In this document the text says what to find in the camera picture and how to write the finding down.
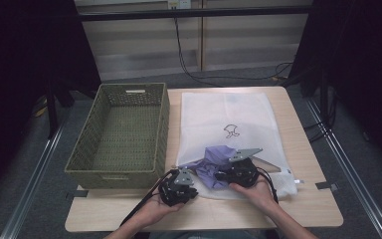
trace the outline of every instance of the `wicker basket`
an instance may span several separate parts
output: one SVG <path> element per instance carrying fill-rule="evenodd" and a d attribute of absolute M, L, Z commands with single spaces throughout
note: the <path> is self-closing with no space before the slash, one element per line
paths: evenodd
<path fill-rule="evenodd" d="M 103 84 L 65 168 L 92 188 L 148 188 L 164 174 L 165 84 Z"/>

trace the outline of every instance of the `wall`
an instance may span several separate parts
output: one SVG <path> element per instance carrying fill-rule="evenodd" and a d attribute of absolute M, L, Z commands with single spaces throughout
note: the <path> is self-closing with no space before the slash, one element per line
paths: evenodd
<path fill-rule="evenodd" d="M 106 0 L 98 4 L 78 0 L 76 4 L 80 13 L 167 8 L 167 1 L 151 0 Z M 192 8 L 310 4 L 308 0 L 193 0 Z M 305 14 L 179 19 L 184 61 L 190 72 L 293 61 L 305 21 Z M 173 19 L 85 22 L 84 28 L 102 80 L 182 72 Z"/>

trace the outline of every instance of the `basket handle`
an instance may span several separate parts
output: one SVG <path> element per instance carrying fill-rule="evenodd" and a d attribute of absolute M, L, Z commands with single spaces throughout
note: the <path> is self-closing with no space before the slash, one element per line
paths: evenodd
<path fill-rule="evenodd" d="M 105 174 L 100 176 L 103 180 L 122 180 L 127 181 L 129 177 L 124 174 Z"/>
<path fill-rule="evenodd" d="M 145 90 L 125 90 L 125 92 L 129 94 L 143 94 Z"/>

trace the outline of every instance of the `gray carpet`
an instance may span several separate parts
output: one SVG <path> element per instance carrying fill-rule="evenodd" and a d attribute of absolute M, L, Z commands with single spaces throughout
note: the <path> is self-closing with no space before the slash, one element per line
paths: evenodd
<path fill-rule="evenodd" d="M 275 73 L 275 68 L 217 71 L 195 74 L 198 76 L 227 76 L 262 78 Z M 208 79 L 223 87 L 274 86 L 278 82 L 268 80 Z M 166 82 L 169 89 L 210 87 L 191 80 L 185 74 L 122 80 L 121 82 Z M 305 99 L 299 93 L 299 86 L 287 89 L 302 125 L 315 123 Z M 19 238 L 101 238 L 107 232 L 69 233 L 65 230 L 71 200 L 68 192 L 74 192 L 77 185 L 64 174 L 64 167 L 74 147 L 80 130 L 86 120 L 92 101 L 80 98 L 69 110 L 67 123 L 60 142 L 51 157 L 47 171 L 28 211 Z M 315 135 L 318 128 L 307 132 Z M 37 160 L 45 147 L 48 134 L 46 116 L 31 119 L 25 130 L 25 137 L 14 157 L 9 170 L 0 181 L 0 235 L 14 207 L 27 185 Z M 333 132 L 341 142 L 361 179 L 382 210 L 382 154 L 373 142 L 366 141 L 359 123 L 338 103 Z M 337 163 L 324 139 L 312 144 L 312 148 L 328 182 L 337 183 L 339 189 L 333 192 L 344 217 L 338 228 L 309 228 L 320 238 L 379 238 L 374 225 L 359 202 L 345 174 Z"/>

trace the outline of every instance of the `black curtain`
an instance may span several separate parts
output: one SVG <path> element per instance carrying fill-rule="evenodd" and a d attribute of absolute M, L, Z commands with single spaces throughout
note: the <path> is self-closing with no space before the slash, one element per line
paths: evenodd
<path fill-rule="evenodd" d="M 382 149 L 382 2 L 314 1 L 322 14 L 309 15 L 290 77 L 313 94 L 326 72 L 341 101 Z"/>
<path fill-rule="evenodd" d="M 100 84 L 73 0 L 0 0 L 0 177 L 48 81 L 66 90 Z"/>

